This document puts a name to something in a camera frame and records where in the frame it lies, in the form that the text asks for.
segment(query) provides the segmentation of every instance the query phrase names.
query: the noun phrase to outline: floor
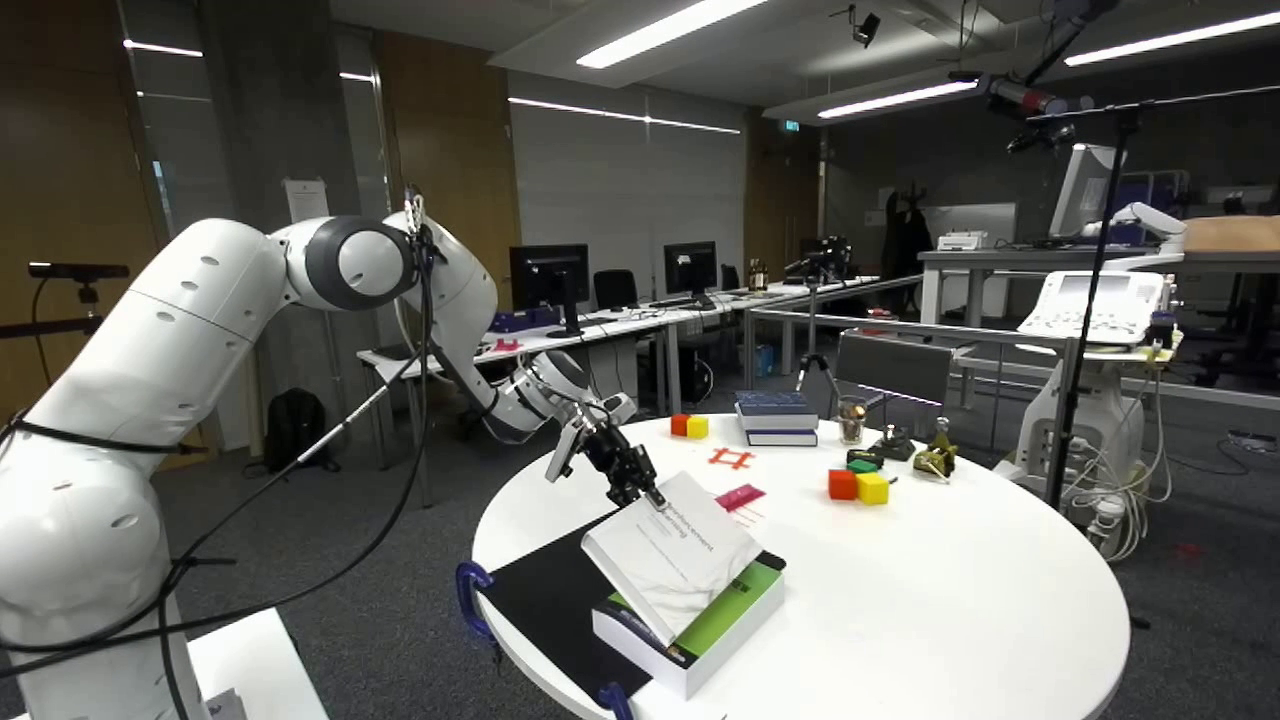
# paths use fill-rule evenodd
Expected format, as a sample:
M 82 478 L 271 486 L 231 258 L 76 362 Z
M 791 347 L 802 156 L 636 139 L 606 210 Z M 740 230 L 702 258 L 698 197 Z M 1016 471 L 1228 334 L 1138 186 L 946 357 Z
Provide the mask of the floor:
M 698 402 L 733 409 L 740 374 Z M 1027 393 L 974 387 L 956 436 L 970 456 L 1003 444 Z M 338 720 L 555 720 L 513 662 L 472 640 L 450 600 L 450 564 L 468 556 L 487 496 L 546 448 L 505 448 L 430 411 L 428 458 L 409 516 L 348 579 L 282 609 L 282 623 Z M 1130 655 L 1109 707 L 1113 720 L 1204 720 L 1280 710 L 1280 453 L 1275 414 L 1236 409 L 1162 409 L 1177 496 L 1153 509 L 1149 542 L 1115 569 L 1130 605 Z M 388 516 L 409 458 L 388 448 L 348 448 L 337 471 L 306 466 L 238 516 L 207 551 L 231 569 L 200 569 L 181 587 L 184 615 L 289 597 L 344 564 Z M 207 527 L 259 486 L 259 462 L 225 456 L 157 478 L 170 542 Z M 0 684 L 0 717 L 21 710 Z

